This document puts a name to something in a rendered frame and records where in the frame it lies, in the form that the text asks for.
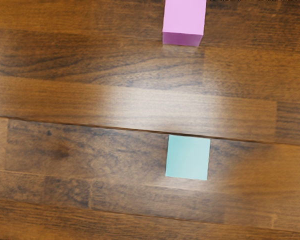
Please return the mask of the light blue block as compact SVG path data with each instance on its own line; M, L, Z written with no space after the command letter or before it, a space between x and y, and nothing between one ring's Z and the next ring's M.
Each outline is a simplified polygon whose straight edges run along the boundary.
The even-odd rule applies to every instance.
M170 135L165 175L172 178L206 181L208 179L211 140Z

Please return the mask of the pink block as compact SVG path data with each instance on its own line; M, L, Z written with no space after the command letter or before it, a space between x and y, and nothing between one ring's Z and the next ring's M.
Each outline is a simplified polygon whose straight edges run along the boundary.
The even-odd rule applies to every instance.
M165 0L162 43L198 47L204 36L207 0Z

